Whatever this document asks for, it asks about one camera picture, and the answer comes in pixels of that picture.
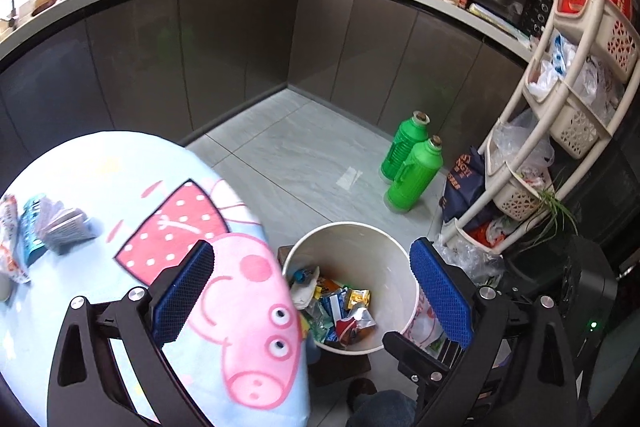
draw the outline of cartoon pig tablecloth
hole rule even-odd
[[[0,306],[0,371],[39,425],[69,301],[120,299],[180,263],[198,239],[213,245],[214,272],[165,356],[216,427],[306,425],[306,363],[287,285],[257,219],[195,155],[154,136],[97,133],[47,152],[8,192],[20,208],[44,192],[102,228],[64,256],[45,253],[31,283]],[[113,344],[137,411],[155,419],[122,343]]]

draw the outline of shoe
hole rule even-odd
[[[353,413],[353,402],[361,394],[376,394],[376,385],[369,378],[354,378],[347,388],[347,407]]]

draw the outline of green thermos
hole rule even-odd
[[[410,210],[441,167],[442,140],[439,136],[414,145],[385,194],[386,206],[394,212]]]
[[[392,182],[402,162],[409,157],[414,145],[428,139],[428,123],[429,117],[426,114],[421,111],[414,111],[413,117],[400,124],[391,148],[380,166],[380,173],[383,178]]]

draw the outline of tile floor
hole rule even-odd
[[[275,252],[331,221],[360,221],[385,230],[407,250],[437,219],[445,175],[440,172],[418,205],[393,214],[378,173],[390,143],[383,137],[285,89],[212,129],[187,146],[214,168],[257,216]],[[371,355],[379,390],[415,386],[385,351]],[[309,427],[343,427],[348,382],[311,388]]]

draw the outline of blue gripper pad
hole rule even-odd
[[[471,309],[434,255],[435,249],[417,239],[409,250],[411,270],[447,336],[463,349],[473,340]]]
[[[174,282],[154,307],[151,336],[161,347],[178,338],[198,297],[213,272],[213,248],[206,241],[198,241],[188,254]]]

